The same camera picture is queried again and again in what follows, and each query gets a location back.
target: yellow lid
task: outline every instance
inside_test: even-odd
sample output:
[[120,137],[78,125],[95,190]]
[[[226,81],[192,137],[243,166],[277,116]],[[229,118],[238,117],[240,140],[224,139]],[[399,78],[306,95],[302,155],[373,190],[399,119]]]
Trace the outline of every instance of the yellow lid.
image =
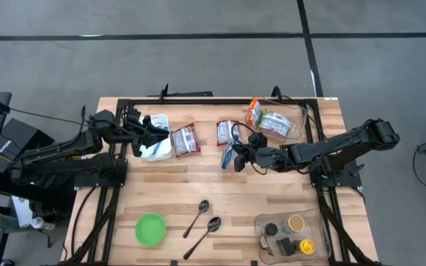
[[312,254],[315,251],[315,245],[310,239],[300,241],[300,251],[304,254]]

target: green plastic bowl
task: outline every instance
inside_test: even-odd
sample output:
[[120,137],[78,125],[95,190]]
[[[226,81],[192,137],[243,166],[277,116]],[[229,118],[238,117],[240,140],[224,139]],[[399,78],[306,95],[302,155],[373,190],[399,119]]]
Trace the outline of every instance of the green plastic bowl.
[[166,223],[159,214],[144,214],[136,224],[136,238],[142,245],[157,245],[165,235]]

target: black spoon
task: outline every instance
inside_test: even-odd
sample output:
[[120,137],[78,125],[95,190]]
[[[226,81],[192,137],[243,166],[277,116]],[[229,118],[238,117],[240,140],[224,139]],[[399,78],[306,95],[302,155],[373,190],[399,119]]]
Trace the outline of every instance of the black spoon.
[[210,207],[210,202],[208,202],[208,200],[202,200],[202,202],[200,202],[199,206],[198,206],[198,214],[195,217],[195,219],[193,220],[192,225],[190,225],[190,227],[185,231],[185,233],[183,233],[183,238],[186,238],[189,236],[190,230],[193,227],[193,224],[195,224],[195,222],[197,221],[198,217],[200,216],[200,214],[204,213],[205,211],[208,210],[208,208]]
[[215,232],[216,230],[218,230],[220,225],[221,225],[221,218],[220,217],[215,217],[215,218],[211,219],[208,222],[208,230],[206,231],[206,233],[200,238],[200,240],[198,240],[197,244],[195,244],[192,248],[190,248],[189,251],[187,251],[185,253],[185,255],[183,255],[183,259],[185,259],[185,260],[189,259],[190,255],[192,255],[195,248],[197,248],[198,244],[200,244],[200,242],[205,238],[205,236],[210,232]]

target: wooden table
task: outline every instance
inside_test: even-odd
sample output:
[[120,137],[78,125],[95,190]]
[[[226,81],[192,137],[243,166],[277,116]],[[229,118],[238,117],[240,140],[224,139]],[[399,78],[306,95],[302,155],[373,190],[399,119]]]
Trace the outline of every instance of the wooden table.
[[[345,132],[339,102],[336,99],[318,98],[320,117],[325,134],[329,137]],[[118,98],[101,98],[98,111],[115,113]],[[178,260],[180,265],[250,265],[260,258],[254,238],[254,218],[258,214],[274,214],[289,211],[318,209],[317,193],[309,176],[295,171],[265,176],[257,174],[251,166],[234,172],[220,168],[221,147],[217,144],[216,123],[219,120],[240,120],[248,109],[241,105],[138,105],[142,115],[166,114],[171,130],[195,122],[200,139],[201,154],[171,158],[149,163],[132,156],[128,149],[129,173],[121,189],[112,238],[110,265],[169,265]],[[299,109],[284,106],[268,106],[291,119],[300,117]],[[241,129],[241,135],[247,131]],[[306,142],[305,132],[299,140]],[[269,138],[270,146],[279,143]],[[72,219],[65,245],[70,250],[73,222],[88,188],[81,189],[76,197]],[[92,230],[99,198],[98,188],[87,200],[76,229],[75,243],[79,247]],[[337,188],[339,206],[345,229],[355,243],[371,259],[377,260],[376,249],[362,198],[350,188]],[[109,202],[110,191],[106,198]],[[210,209],[200,216],[187,239],[183,232],[190,226],[198,212],[198,203],[208,199]],[[145,213],[159,213],[166,220],[167,232],[160,245],[148,248],[135,238],[135,225]],[[206,224],[213,216],[222,218],[222,227],[209,234],[188,261],[183,254],[206,231]],[[336,232],[332,230],[337,260],[340,260]],[[96,258],[101,258],[105,233],[98,240]],[[328,261],[295,262],[293,265],[327,265]]]

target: gray floor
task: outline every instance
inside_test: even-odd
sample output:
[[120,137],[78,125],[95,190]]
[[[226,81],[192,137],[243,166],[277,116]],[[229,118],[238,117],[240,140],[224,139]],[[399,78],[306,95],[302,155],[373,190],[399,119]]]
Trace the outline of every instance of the gray floor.
[[[426,32],[426,1],[305,0],[313,33]],[[92,35],[301,31],[295,1],[0,0],[0,35]],[[413,176],[426,142],[426,38],[314,40],[325,96],[340,99],[348,128],[389,120],[402,141],[360,158],[367,209],[382,262],[426,265],[426,188]],[[293,96],[314,90],[302,39],[196,41],[0,41],[0,91],[12,106],[78,119],[101,96],[211,90],[216,96]],[[13,114],[53,137],[76,126]],[[426,156],[417,158],[426,181]],[[12,235],[5,257],[20,265],[56,263],[64,226],[45,248],[39,233]]]

